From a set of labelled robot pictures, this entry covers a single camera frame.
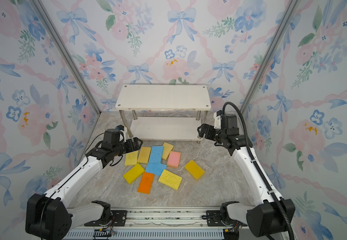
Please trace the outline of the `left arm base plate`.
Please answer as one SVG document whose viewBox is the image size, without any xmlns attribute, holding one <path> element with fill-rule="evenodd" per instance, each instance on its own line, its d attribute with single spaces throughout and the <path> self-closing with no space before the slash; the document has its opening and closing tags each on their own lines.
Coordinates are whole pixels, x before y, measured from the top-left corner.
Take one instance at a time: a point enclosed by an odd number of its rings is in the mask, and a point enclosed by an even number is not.
<svg viewBox="0 0 347 240">
<path fill-rule="evenodd" d="M 104 213 L 97 221 L 84 224 L 85 227 L 124 227 L 127 218 L 126 210 L 111 210 Z"/>
</svg>

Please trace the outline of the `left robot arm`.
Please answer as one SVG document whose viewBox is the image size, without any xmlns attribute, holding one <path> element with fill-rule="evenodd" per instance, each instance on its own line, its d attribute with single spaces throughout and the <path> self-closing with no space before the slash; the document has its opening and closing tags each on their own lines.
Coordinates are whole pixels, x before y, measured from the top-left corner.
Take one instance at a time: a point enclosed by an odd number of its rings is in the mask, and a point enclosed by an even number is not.
<svg viewBox="0 0 347 240">
<path fill-rule="evenodd" d="M 43 194 L 33 194 L 27 201 L 25 231 L 42 240 L 61 240 L 76 227 L 94 222 L 108 227 L 114 221 L 109 203 L 93 201 L 69 208 L 75 195 L 105 167 L 114 167 L 114 158 L 141 149 L 143 141 L 125 138 L 123 126 L 108 129 L 103 140 L 85 154 L 83 160 L 63 180 Z"/>
</svg>

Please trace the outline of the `yellow porous sponge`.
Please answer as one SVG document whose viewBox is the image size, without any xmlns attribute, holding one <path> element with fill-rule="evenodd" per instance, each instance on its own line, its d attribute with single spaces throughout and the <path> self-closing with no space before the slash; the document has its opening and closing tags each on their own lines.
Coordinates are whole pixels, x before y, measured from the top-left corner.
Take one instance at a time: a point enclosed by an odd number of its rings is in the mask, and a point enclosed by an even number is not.
<svg viewBox="0 0 347 240">
<path fill-rule="evenodd" d="M 182 177 L 167 171 L 167 170 L 163 170 L 163 172 L 161 173 L 158 182 L 161 184 L 164 184 L 174 190 L 178 190 L 180 184 L 182 181 Z"/>
</svg>

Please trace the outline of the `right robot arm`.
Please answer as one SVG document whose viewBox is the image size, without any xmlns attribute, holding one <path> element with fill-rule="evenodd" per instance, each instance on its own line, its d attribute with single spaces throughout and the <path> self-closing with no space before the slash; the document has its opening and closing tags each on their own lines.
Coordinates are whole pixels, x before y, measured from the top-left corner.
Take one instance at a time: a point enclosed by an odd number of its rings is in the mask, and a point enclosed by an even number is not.
<svg viewBox="0 0 347 240">
<path fill-rule="evenodd" d="M 257 238 L 271 239 L 272 235 L 281 234 L 284 240 L 294 240 L 296 237 L 291 220 L 295 205 L 292 200 L 285 199 L 271 183 L 255 154 L 246 127 L 239 129 L 237 116 L 218 111 L 214 114 L 213 126 L 202 124 L 197 131 L 201 138 L 228 150 L 242 169 L 253 196 L 253 206 L 237 201 L 221 205 L 221 222 L 229 227 L 225 232 L 237 234 L 238 228 L 247 226 Z"/>
</svg>

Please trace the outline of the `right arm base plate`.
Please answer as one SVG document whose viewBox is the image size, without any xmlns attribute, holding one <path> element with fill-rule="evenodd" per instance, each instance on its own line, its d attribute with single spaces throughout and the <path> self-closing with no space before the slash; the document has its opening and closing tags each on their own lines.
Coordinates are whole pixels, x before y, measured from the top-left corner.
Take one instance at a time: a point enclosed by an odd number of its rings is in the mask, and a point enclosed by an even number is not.
<svg viewBox="0 0 347 240">
<path fill-rule="evenodd" d="M 208 227 L 234 227 L 236 225 L 247 227 L 246 224 L 231 219 L 228 214 L 222 210 L 207 210 L 206 214 L 201 218 L 207 221 Z"/>
</svg>

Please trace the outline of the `pink sponge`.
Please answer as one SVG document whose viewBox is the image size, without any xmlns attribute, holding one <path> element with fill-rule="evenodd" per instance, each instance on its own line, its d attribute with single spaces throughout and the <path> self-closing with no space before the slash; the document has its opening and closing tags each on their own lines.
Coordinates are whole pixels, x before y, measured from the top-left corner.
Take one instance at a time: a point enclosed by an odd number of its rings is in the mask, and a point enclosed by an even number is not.
<svg viewBox="0 0 347 240">
<path fill-rule="evenodd" d="M 170 168 L 177 169 L 179 166 L 180 157 L 181 157 L 180 152 L 171 151 L 167 159 L 167 166 Z"/>
</svg>

